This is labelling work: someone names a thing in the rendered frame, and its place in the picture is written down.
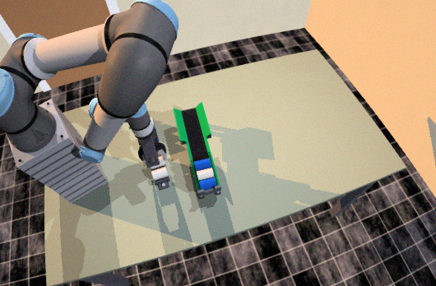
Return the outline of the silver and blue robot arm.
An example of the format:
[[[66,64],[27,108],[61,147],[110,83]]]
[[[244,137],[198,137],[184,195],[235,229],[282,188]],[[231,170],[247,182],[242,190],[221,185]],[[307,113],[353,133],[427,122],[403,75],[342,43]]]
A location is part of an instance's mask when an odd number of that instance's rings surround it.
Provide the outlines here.
[[[145,102],[165,73],[178,29],[178,17],[166,2],[136,0],[103,25],[49,40],[33,33],[19,36],[0,62],[0,128],[19,151],[41,150],[57,123],[31,100],[38,84],[59,71],[105,62],[79,151],[85,161],[100,163],[125,122],[135,136],[152,132]]]

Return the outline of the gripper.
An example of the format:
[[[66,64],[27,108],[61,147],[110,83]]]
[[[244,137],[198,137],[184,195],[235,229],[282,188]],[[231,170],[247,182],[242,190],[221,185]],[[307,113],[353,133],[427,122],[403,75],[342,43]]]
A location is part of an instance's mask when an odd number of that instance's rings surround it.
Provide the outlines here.
[[[139,158],[141,159],[141,161],[143,161],[146,164],[146,160],[145,160],[145,157],[144,157],[144,154],[143,154],[143,150],[142,150],[142,147],[141,147],[140,140],[145,140],[145,139],[147,139],[147,138],[149,138],[151,136],[153,137],[157,153],[159,155],[161,155],[162,158],[164,158],[164,160],[167,160],[167,154],[166,154],[165,145],[163,143],[159,143],[158,142],[154,126],[153,126],[152,132],[148,136],[144,136],[144,137],[135,136],[138,139],[138,144],[140,145],[139,151],[138,151]]]

